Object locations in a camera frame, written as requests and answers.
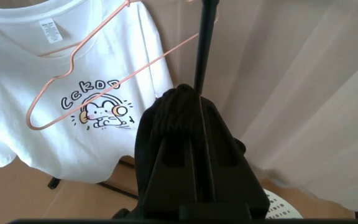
wire hanger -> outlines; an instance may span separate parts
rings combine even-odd
[[[110,14],[110,16],[108,16],[104,21],[102,21],[102,23],[100,23],[99,26],[97,26],[97,28],[95,28],[90,34],[88,34],[84,40],[82,40],[79,44],[73,44],[73,45],[69,45],[67,47],[64,47],[62,49],[58,49],[58,50],[54,50],[52,52],[48,52],[46,54],[42,54],[43,56],[45,55],[49,55],[61,50],[65,50],[65,49],[69,49],[70,47],[74,47],[75,45],[76,48],[72,51],[71,55],[70,55],[70,69],[68,72],[66,72],[66,74],[64,75],[59,75],[59,76],[55,76],[53,77],[51,80],[49,80],[44,87],[41,89],[40,93],[35,97],[34,101],[31,103],[29,109],[27,110],[27,114],[25,116],[25,122],[27,124],[27,126],[32,129],[32,130],[36,130],[36,131],[40,131],[43,130],[45,128],[50,127],[51,125],[61,121],[62,119],[66,118],[67,116],[71,115],[72,113],[76,112],[77,110],[80,110],[82,107],[86,106],[88,103],[91,103],[92,101],[94,101],[95,99],[99,98],[100,96],[104,95],[105,93],[107,93],[110,90],[113,90],[115,87],[117,87],[118,85],[124,83],[125,81],[127,81],[128,79],[134,77],[136,74],[138,74],[139,72],[143,71],[143,69],[151,66],[152,64],[154,64],[155,62],[157,62],[158,60],[160,60],[161,58],[164,58],[165,56],[167,56],[168,54],[170,54],[171,52],[173,52],[174,50],[178,49],[179,47],[181,47],[182,45],[186,44],[187,42],[193,40],[195,37],[197,37],[199,35],[199,33],[192,35],[191,37],[189,37],[188,39],[186,39],[185,41],[183,41],[182,43],[178,44],[177,46],[175,46],[174,48],[170,49],[169,51],[165,52],[164,54],[162,54],[161,56],[157,57],[156,59],[152,60],[150,63],[148,63],[147,65],[144,65],[142,68],[136,70],[134,73],[128,75],[127,77],[125,77],[124,79],[122,79],[121,81],[117,82],[116,84],[110,86],[109,88],[105,89],[103,92],[101,92],[100,94],[96,95],[95,97],[93,97],[92,99],[89,99],[88,101],[84,102],[83,104],[81,104],[80,106],[77,106],[76,108],[72,109],[71,111],[65,113],[63,116],[41,126],[41,127],[35,127],[34,125],[32,125],[31,123],[31,114],[36,106],[36,104],[38,103],[38,101],[40,100],[41,96],[45,93],[45,91],[47,90],[47,88],[55,81],[61,78],[64,78],[66,76],[68,76],[69,74],[71,74],[74,71],[74,56],[75,54],[82,48],[82,46],[84,46],[96,33],[98,33],[114,16],[116,16],[119,12],[121,12],[126,6],[129,7],[130,4],[132,2],[137,2],[137,1],[142,1],[142,0],[124,0],[124,2],[112,13]],[[219,20],[219,13],[216,14],[216,18],[215,18],[215,22],[217,22]]]

metal rod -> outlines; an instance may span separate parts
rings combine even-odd
[[[196,72],[194,77],[194,89],[201,94],[203,91],[206,65],[208,62],[209,48],[211,46],[212,33],[216,8],[219,0],[203,0],[203,12],[201,14],[200,37],[196,59]]]

white label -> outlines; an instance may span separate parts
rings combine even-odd
[[[63,37],[62,35],[60,35],[59,30],[56,27],[55,21],[53,21],[52,18],[40,21],[40,25],[49,43],[52,44],[63,40]]]

black fabric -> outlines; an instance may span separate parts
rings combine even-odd
[[[142,201],[149,184],[164,134],[181,132],[190,136],[196,147],[203,145],[203,123],[200,96],[189,85],[182,84],[166,91],[147,109],[140,119],[135,142],[135,171],[139,201],[136,208],[118,211],[113,218],[142,218]],[[245,145],[236,139],[239,149]]]

t-shirt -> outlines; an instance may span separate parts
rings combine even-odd
[[[47,129],[33,131],[25,123],[41,88],[69,70],[73,48],[37,55],[79,42],[122,3],[51,0],[0,9],[0,167],[19,156],[54,177],[95,183],[106,180],[122,156],[134,155],[141,114],[172,87],[164,59]],[[32,124],[51,122],[161,54],[152,18],[141,2],[132,3],[76,54],[73,73],[52,83]]]

